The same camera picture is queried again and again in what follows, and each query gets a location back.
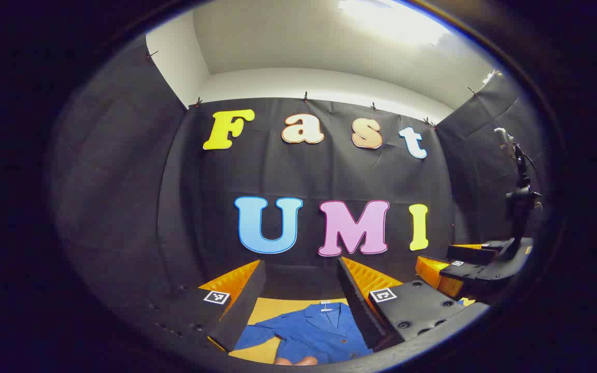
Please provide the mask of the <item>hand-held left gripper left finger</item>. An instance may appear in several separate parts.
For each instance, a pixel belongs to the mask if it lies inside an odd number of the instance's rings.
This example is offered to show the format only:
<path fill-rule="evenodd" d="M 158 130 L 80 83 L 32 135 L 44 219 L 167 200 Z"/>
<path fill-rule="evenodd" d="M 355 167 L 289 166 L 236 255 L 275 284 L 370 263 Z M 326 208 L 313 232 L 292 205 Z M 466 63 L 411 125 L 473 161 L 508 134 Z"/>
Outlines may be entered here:
<path fill-rule="evenodd" d="M 247 326 L 267 279 L 260 260 L 208 279 L 200 259 L 178 265 L 178 273 L 122 279 L 127 318 L 154 346 L 173 354 L 226 354 Z"/>

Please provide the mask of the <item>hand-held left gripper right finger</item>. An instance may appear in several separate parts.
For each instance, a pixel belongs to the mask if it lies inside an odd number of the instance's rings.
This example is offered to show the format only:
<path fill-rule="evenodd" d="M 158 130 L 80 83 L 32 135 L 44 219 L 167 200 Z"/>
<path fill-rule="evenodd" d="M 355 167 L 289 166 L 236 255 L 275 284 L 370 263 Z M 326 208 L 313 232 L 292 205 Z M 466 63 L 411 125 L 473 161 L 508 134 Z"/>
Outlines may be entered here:
<path fill-rule="evenodd" d="M 345 257 L 338 278 L 365 344 L 375 352 L 404 342 L 430 349 L 471 328 L 488 310 L 467 307 L 421 279 L 402 283 Z"/>

